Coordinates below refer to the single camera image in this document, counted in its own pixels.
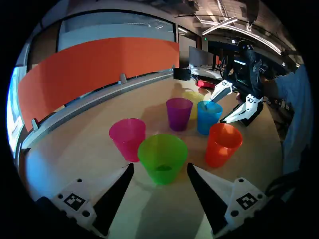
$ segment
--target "purple plastic cup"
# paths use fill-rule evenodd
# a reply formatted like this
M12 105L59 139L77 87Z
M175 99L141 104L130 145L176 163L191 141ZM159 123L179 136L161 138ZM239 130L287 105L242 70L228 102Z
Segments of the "purple plastic cup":
M184 98L172 98L166 101L169 127L174 131L183 131L187 128L193 103Z

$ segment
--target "orange partition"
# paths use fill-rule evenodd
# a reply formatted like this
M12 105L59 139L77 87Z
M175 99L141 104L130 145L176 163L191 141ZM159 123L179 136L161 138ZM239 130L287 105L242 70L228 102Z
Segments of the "orange partition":
M34 67L18 86L22 117L41 121L60 106L127 78L179 67L179 45L159 39L120 37L82 43Z

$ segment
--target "plastic cup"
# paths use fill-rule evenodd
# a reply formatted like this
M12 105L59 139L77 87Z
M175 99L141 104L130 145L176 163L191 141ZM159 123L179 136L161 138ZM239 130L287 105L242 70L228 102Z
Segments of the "plastic cup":
M174 181L187 158L187 146L178 137L158 134L147 138L138 149L138 158L156 184Z
M187 128L193 103L184 98L172 98L166 101L169 127L174 131L183 131Z
M218 168L242 145L242 135L234 126L226 123L214 124L209 130L205 161Z
M183 98L186 98L193 103L191 116L189 117L191 120L197 119L197 104L198 102L204 100L204 96L200 93L194 91L187 91L183 93Z
M197 112L197 131L209 135L209 129L218 123L223 108L212 101L201 101L197 104Z
M145 140L145 132L146 126L142 120L123 119L112 125L108 133L127 161L138 162L137 151Z

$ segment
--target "person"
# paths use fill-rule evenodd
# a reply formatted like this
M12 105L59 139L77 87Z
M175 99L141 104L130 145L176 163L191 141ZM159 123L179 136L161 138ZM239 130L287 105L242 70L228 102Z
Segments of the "person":
M295 73L279 76L273 80L262 80L264 96L283 99L294 110L294 116L283 142L283 173L299 169L301 153L310 146L313 129L313 102L310 83L304 65Z

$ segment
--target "blue plastic cup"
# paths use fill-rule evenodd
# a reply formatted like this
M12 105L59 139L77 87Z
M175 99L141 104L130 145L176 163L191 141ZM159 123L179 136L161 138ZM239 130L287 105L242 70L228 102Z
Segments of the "blue plastic cup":
M212 101L200 101L197 104L197 131L209 135L209 129L219 121L223 108Z

